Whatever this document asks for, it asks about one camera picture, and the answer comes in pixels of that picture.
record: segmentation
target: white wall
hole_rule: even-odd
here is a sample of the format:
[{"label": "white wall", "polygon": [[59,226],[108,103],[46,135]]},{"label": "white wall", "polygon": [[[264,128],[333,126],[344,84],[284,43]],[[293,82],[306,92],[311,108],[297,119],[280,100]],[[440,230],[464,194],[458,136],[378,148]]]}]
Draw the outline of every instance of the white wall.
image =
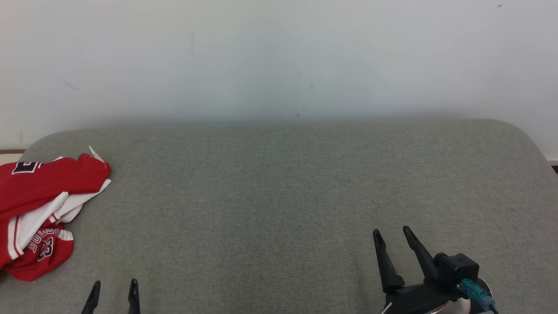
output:
[{"label": "white wall", "polygon": [[2,0],[0,148],[148,117],[439,116],[511,122],[558,157],[557,13],[556,0]]}]

